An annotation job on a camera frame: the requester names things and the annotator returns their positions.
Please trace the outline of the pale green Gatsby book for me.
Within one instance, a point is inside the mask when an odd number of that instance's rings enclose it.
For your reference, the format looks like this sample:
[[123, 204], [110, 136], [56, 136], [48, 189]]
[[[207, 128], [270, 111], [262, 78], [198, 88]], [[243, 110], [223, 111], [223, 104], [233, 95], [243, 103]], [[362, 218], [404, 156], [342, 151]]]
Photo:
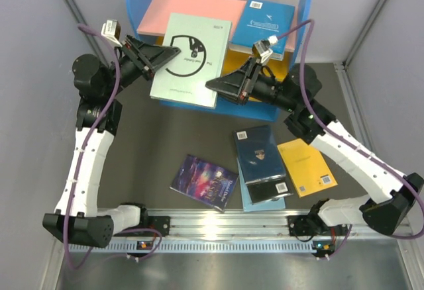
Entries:
[[181, 52], [156, 72], [150, 97], [214, 109], [217, 93], [205, 83], [221, 75], [231, 28], [231, 21], [172, 13], [162, 44]]

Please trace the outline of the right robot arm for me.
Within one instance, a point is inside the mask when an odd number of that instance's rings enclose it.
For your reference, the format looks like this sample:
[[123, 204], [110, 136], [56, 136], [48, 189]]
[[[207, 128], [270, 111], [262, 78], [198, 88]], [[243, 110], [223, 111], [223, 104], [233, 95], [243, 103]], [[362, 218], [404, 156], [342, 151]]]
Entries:
[[314, 99], [322, 85], [310, 66], [296, 64], [278, 81], [268, 66], [249, 57], [239, 69], [211, 79], [205, 86], [239, 105], [253, 97], [288, 112], [284, 121], [288, 130], [332, 159], [366, 191], [362, 197], [315, 203], [303, 222], [314, 235], [326, 234], [338, 225], [365, 224], [393, 237], [412, 206], [423, 204], [419, 174], [406, 175], [390, 167]]

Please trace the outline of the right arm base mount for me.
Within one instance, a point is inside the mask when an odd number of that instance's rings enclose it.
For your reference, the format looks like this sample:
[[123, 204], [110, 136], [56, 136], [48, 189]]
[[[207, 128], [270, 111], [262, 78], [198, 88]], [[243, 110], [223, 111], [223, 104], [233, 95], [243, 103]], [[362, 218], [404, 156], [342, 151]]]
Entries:
[[291, 237], [307, 240], [313, 237], [336, 237], [346, 236], [347, 225], [328, 227], [325, 224], [314, 224], [308, 215], [290, 215], [287, 217], [288, 230]]

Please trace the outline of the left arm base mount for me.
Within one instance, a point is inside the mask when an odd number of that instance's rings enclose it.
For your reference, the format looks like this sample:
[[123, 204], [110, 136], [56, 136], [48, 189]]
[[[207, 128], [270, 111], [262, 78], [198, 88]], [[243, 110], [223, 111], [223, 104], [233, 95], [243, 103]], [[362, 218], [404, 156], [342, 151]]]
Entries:
[[170, 232], [170, 220], [169, 216], [150, 216], [142, 218], [140, 223], [131, 229], [150, 228], [157, 230], [163, 237], [169, 235]]

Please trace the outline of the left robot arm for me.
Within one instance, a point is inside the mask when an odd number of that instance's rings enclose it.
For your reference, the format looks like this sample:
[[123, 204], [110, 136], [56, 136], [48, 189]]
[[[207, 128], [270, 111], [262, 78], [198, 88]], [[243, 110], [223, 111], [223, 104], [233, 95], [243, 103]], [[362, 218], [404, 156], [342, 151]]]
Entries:
[[54, 212], [42, 219], [43, 227], [61, 242], [104, 248], [126, 229], [136, 235], [148, 231], [150, 220], [141, 204], [123, 203], [99, 211], [99, 184], [123, 108], [116, 95], [140, 77], [153, 79], [180, 52], [178, 47], [148, 44], [128, 35], [113, 49], [116, 64], [105, 65], [93, 54], [73, 62], [74, 86], [80, 96], [74, 155], [62, 196]]

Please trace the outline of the navy blue book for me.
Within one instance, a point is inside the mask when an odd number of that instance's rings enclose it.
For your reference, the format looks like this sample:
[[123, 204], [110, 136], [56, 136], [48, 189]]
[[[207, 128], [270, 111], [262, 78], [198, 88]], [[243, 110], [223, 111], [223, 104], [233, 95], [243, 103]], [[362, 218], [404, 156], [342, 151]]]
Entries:
[[236, 130], [233, 136], [238, 162], [247, 185], [283, 179], [286, 176], [270, 125]]

